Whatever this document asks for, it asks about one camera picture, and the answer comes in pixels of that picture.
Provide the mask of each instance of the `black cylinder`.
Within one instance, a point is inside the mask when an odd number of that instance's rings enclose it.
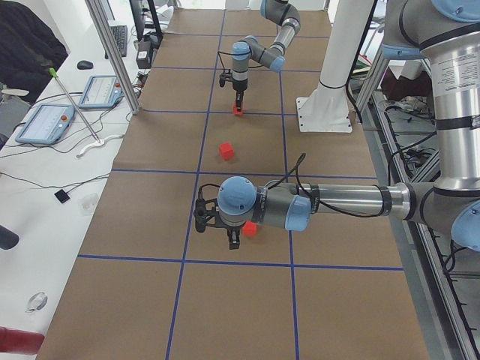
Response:
[[[18,244],[20,238],[15,232],[0,225],[0,249],[9,250]]]

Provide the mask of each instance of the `computer mouse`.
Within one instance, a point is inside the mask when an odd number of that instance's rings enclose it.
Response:
[[[76,68],[79,69],[79,70],[92,69],[93,68],[93,62],[88,61],[88,60],[80,60],[76,64]]]

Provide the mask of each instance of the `red cylinder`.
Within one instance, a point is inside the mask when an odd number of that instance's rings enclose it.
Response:
[[[38,353],[44,338],[36,332],[0,326],[0,353],[34,355]]]

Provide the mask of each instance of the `blue and white device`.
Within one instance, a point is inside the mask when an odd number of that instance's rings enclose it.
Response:
[[[62,137],[74,115],[72,105],[44,103],[34,111],[15,141],[51,145]]]
[[[116,76],[90,76],[78,107],[84,110],[111,109],[122,96]]]

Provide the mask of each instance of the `keyboard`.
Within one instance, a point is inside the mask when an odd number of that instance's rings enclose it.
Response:
[[[121,57],[127,56],[127,44],[128,44],[128,27],[126,25],[114,25],[110,26],[112,30],[113,38],[117,43],[118,50]]]

